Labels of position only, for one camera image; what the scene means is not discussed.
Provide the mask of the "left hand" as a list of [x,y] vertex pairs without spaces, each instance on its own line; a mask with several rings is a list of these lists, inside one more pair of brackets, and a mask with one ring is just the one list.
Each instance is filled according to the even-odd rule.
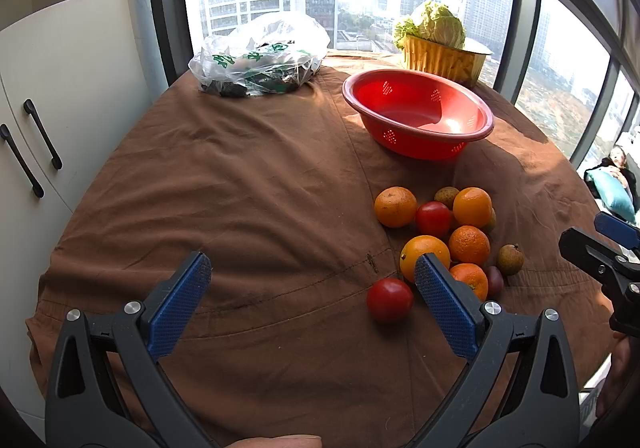
[[322,439],[316,435],[293,434],[277,437],[254,437],[232,442],[227,448],[321,448]]

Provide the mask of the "right hand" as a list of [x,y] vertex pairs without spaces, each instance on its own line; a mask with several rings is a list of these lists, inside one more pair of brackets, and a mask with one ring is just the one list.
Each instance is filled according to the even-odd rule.
[[613,338],[616,344],[611,354],[611,367],[597,401],[596,417],[598,419],[605,415],[623,391],[632,361],[630,338],[620,332],[614,332]]

